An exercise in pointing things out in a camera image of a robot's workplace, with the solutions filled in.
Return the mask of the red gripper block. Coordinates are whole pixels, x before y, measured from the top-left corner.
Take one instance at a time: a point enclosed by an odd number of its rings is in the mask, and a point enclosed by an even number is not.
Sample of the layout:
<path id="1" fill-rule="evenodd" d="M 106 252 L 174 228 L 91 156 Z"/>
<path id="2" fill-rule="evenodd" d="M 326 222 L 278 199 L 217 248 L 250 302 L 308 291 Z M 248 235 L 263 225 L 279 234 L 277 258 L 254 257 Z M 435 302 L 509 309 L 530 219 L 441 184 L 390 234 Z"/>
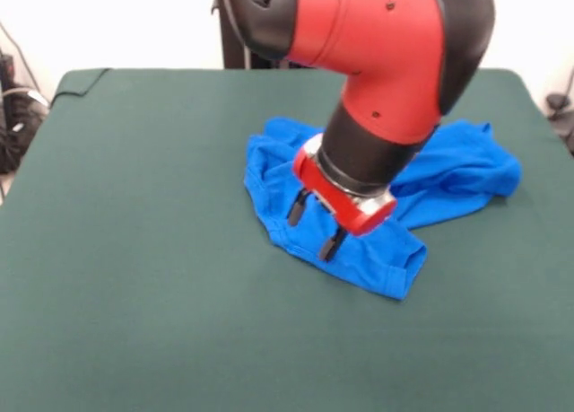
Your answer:
<path id="1" fill-rule="evenodd" d="M 396 199 L 388 188 L 374 197 L 359 197 L 337 187 L 319 166 L 322 136 L 322 133 L 312 136 L 294 158 L 292 170 L 302 189 L 295 197 L 287 221 L 290 226 L 296 226 L 305 212 L 309 195 L 314 195 L 339 226 L 318 254 L 320 260 L 329 262 L 348 233 L 362 236 L 385 222 L 396 207 Z"/>

